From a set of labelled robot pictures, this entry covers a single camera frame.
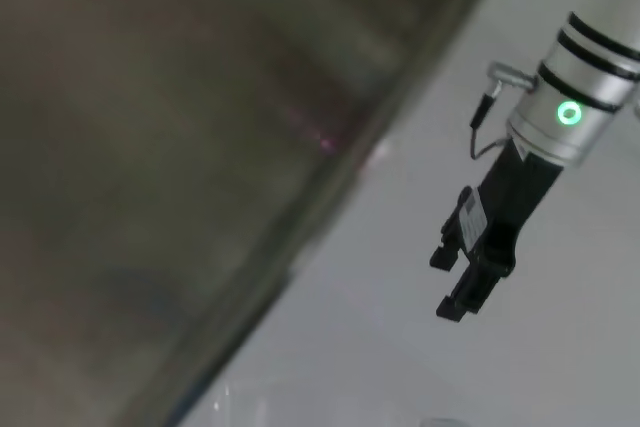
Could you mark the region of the stainless steel mixing bowl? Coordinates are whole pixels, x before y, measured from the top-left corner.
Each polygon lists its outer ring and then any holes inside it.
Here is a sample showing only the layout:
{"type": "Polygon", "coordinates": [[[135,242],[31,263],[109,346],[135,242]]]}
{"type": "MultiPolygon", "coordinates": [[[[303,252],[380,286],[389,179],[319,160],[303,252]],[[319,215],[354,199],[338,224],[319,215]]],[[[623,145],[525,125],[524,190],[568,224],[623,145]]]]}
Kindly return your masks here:
{"type": "Polygon", "coordinates": [[[174,427],[477,0],[0,0],[0,427],[174,427]]]}

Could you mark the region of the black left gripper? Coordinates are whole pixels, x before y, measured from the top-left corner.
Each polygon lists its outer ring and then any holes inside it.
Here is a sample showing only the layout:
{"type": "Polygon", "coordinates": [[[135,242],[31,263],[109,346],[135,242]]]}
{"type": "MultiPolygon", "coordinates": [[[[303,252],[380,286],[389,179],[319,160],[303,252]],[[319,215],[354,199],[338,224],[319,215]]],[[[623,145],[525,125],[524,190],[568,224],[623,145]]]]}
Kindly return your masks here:
{"type": "Polygon", "coordinates": [[[460,254],[468,265],[438,305],[438,317],[460,322],[466,314],[479,313],[499,281],[513,271],[518,236],[560,174],[560,166],[537,155],[521,157],[509,141],[482,182],[460,192],[429,265],[451,270],[460,254]],[[481,232],[471,235],[471,242],[463,238],[461,219],[468,202],[480,207],[486,219],[481,232]]]}

